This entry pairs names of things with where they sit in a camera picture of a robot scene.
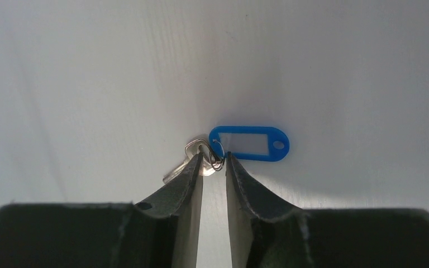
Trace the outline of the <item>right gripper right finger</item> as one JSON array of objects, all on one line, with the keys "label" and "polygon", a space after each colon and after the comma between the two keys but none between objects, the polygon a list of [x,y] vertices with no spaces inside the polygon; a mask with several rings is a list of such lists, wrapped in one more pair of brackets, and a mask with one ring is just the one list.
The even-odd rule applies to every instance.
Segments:
[{"label": "right gripper right finger", "polygon": [[302,209],[225,167],[233,267],[429,267],[424,209]]}]

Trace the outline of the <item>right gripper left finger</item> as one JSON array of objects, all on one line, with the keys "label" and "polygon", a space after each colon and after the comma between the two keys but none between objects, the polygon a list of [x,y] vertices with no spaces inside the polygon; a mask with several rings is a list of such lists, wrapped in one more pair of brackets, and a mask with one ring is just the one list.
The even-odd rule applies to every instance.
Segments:
[{"label": "right gripper left finger", "polygon": [[136,204],[0,207],[0,267],[195,267],[202,163]]}]

